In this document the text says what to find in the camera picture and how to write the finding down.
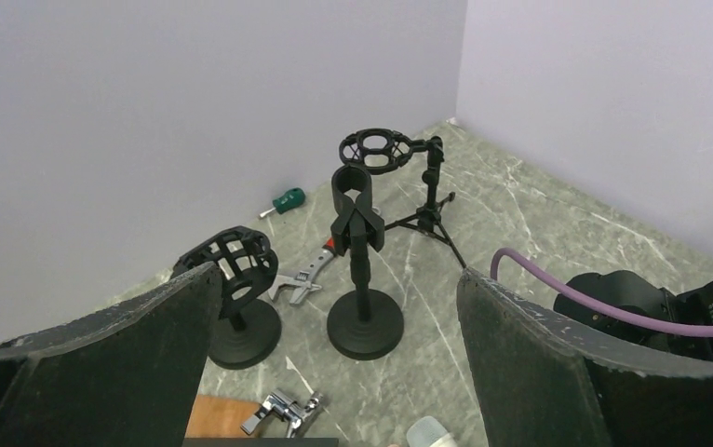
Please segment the white microphone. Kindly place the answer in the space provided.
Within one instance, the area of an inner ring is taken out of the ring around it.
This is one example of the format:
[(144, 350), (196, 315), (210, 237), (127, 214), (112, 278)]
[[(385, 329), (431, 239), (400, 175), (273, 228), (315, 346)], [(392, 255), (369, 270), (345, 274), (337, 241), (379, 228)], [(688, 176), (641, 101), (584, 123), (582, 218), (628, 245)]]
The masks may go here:
[(454, 436), (430, 415), (412, 424), (406, 438), (409, 447), (457, 447)]

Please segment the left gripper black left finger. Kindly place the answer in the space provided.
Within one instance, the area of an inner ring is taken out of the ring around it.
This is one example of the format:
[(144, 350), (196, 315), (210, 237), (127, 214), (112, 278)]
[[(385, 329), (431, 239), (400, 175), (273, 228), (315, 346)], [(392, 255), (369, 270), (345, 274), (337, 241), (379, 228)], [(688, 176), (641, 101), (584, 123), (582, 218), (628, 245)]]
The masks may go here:
[(1, 344), (0, 446), (181, 445), (221, 291), (203, 264)]

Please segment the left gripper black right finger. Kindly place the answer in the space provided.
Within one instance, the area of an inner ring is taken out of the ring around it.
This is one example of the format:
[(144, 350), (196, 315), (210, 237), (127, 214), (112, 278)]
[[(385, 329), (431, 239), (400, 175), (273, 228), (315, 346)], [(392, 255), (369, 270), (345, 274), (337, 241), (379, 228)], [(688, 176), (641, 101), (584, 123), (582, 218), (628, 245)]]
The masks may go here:
[(491, 446), (713, 446), (713, 362), (614, 338), (474, 269), (456, 293)]

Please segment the black round base clip stand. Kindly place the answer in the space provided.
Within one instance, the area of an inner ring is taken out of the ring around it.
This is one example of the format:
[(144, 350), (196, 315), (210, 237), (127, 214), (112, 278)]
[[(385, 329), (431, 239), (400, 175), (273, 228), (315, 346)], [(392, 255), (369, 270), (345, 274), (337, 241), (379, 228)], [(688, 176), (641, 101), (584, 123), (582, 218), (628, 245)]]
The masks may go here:
[(354, 289), (332, 305), (327, 334), (332, 346), (349, 359), (379, 359), (397, 347), (404, 317), (391, 296), (370, 287), (369, 250), (381, 251), (385, 223), (372, 207), (371, 176), (361, 165), (346, 164), (331, 178), (336, 218), (330, 226), (335, 252), (350, 257)]

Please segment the black shock mount desk stand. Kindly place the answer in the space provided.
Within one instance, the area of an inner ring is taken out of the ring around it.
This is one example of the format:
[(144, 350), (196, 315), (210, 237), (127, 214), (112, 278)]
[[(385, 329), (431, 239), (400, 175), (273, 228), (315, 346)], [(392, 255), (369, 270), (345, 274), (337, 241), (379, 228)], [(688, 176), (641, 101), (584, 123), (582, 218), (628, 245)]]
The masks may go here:
[(235, 226), (179, 257), (172, 276), (212, 262), (222, 274), (222, 303), (214, 323), (209, 358), (226, 370), (244, 370), (265, 360), (281, 338), (273, 305), (260, 296), (274, 285), (279, 261), (264, 233)]

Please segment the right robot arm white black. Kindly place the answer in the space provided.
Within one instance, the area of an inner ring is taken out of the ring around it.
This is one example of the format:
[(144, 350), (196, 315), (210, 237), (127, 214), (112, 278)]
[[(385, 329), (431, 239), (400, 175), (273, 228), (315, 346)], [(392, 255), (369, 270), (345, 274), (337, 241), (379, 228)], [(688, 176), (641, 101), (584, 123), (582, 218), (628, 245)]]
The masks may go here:
[[(614, 271), (606, 275), (584, 273), (567, 285), (604, 304), (665, 322), (713, 326), (713, 281), (679, 295), (657, 288), (639, 275)], [(713, 361), (713, 337), (685, 337), (654, 332), (603, 316), (560, 293), (553, 309), (597, 331), (652, 349), (683, 357)]]

